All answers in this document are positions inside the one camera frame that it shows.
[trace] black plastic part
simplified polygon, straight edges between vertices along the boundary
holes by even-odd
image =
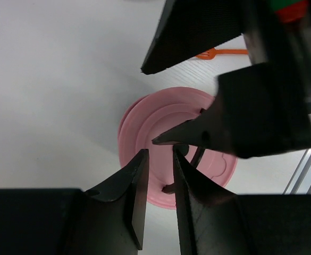
[[[181,255],[311,254],[311,195],[236,195],[173,164]]]
[[[148,151],[96,187],[0,190],[0,254],[136,255],[142,249]]]
[[[153,140],[241,158],[311,147],[304,86],[289,40],[265,1],[244,0],[244,38],[253,66],[222,74],[209,109]]]
[[[238,1],[167,0],[141,67],[154,74],[240,35]]]
[[[175,144],[173,145],[173,150],[178,150],[181,154],[186,156],[189,151],[189,145],[188,144]]]
[[[204,155],[205,149],[204,148],[200,148],[198,147],[196,152],[194,153],[194,156],[191,160],[191,166],[194,168],[197,168],[203,155]],[[166,194],[174,194],[175,193],[175,185],[174,183],[166,185],[165,187],[162,188],[162,192],[166,193]]]

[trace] green part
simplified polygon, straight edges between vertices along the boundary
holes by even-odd
[[[272,9],[276,12],[280,9],[284,9],[289,5],[301,2],[301,0],[270,0]]]

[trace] white table surface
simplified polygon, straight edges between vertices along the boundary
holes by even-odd
[[[0,187],[90,188],[120,168],[117,126],[136,99],[174,86],[214,95],[216,75],[249,65],[222,56],[143,75],[163,4],[0,0]],[[239,160],[227,188],[281,193],[301,155]],[[175,211],[147,205],[140,254],[180,254]]]

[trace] pink plate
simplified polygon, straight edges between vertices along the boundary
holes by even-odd
[[[140,149],[149,149],[147,201],[163,208],[175,209],[175,195],[162,188],[173,183],[172,146],[156,146],[152,139],[162,132],[199,115],[214,97],[193,88],[175,87],[160,90],[139,99],[124,114],[119,127],[118,144],[121,167]],[[190,146],[186,159],[191,161],[196,147]],[[198,170],[221,186],[230,180],[237,158],[206,150]]]

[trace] orange plastic fork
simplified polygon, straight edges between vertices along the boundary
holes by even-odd
[[[212,60],[218,54],[236,54],[236,55],[248,55],[248,51],[246,49],[209,49],[206,52],[200,53],[197,55],[197,58],[202,60]]]

